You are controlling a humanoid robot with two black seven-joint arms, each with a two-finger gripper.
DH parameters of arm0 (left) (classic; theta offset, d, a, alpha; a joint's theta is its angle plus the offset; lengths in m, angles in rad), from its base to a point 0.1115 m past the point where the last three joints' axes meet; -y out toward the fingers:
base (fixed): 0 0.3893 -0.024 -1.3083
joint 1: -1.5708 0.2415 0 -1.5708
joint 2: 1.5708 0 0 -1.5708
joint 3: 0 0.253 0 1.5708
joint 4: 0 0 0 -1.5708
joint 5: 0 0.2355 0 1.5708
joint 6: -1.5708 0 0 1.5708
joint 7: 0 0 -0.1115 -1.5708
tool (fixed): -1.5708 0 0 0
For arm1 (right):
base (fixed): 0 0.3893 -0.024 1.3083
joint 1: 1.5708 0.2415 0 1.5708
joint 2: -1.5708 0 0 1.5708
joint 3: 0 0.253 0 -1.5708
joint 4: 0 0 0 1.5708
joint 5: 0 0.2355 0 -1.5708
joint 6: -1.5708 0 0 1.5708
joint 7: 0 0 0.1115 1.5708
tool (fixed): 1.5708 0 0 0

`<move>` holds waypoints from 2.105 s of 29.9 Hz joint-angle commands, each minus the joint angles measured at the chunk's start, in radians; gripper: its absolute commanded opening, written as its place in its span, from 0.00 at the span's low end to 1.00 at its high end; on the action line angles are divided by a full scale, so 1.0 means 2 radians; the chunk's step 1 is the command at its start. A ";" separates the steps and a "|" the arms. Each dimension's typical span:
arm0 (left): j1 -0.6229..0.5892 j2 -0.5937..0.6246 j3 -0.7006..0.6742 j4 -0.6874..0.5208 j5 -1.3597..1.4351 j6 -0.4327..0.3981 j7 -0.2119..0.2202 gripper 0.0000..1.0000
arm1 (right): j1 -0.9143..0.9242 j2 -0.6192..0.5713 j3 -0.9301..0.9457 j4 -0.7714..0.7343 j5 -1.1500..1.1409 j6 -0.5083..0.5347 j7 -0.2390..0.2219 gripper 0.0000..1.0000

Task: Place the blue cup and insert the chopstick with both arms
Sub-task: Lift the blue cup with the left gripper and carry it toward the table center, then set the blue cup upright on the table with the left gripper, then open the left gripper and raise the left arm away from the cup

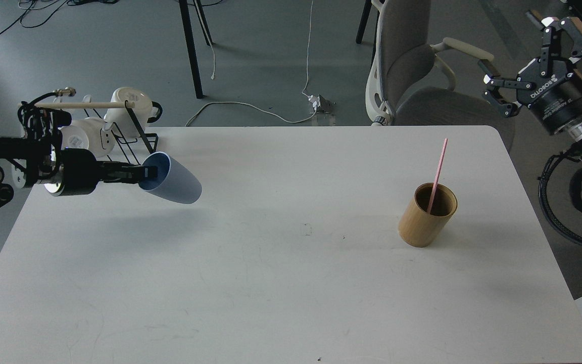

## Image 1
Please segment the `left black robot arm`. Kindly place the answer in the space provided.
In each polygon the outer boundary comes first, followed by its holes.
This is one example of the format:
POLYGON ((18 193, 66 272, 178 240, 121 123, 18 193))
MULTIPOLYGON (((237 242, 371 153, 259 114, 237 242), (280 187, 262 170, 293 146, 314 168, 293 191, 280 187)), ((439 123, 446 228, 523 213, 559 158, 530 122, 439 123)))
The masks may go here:
MULTIPOLYGON (((11 164, 15 185, 18 188, 55 185, 53 195, 61 197, 90 194, 100 182, 138 184, 155 179, 155 166, 99 161, 86 149, 62 147, 62 127, 69 126, 72 121, 68 106, 42 106, 41 101, 49 97, 71 97, 75 93, 71 87, 56 89, 19 106, 18 120, 23 136, 0 136, 0 160, 11 164)), ((5 175, 5 169, 0 166, 0 208, 14 197, 13 186, 5 182, 5 175)))

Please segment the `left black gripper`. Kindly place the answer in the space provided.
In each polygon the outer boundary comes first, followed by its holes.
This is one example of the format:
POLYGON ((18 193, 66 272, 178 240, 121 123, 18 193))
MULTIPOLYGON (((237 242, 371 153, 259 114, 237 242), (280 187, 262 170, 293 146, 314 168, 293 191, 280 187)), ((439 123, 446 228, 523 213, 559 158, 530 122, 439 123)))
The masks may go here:
POLYGON ((138 184, 143 175, 159 173, 156 166, 117 161, 99 163, 91 151, 83 148, 65 148, 61 157, 58 180, 53 184, 44 184, 46 191, 54 197, 90 194, 100 181, 105 184, 138 184))

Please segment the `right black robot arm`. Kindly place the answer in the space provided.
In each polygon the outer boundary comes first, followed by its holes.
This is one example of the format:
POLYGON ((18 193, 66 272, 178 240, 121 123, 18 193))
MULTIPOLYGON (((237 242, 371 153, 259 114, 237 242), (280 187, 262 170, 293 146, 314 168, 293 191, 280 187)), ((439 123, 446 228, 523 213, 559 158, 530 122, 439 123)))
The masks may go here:
MULTIPOLYGON (((548 200, 548 183, 565 160, 582 163, 582 74, 576 67, 582 58, 582 21, 576 17, 543 18, 535 10, 527 18, 541 32, 540 55, 515 78, 503 77, 487 59, 478 61, 487 85, 483 98, 501 116, 515 117, 525 107, 551 135, 567 133, 573 143, 567 150, 548 158, 538 178, 538 201, 547 222, 559 235, 582 246, 582 237, 563 225, 548 200)), ((573 207, 582 213, 582 168, 569 182, 573 207)))

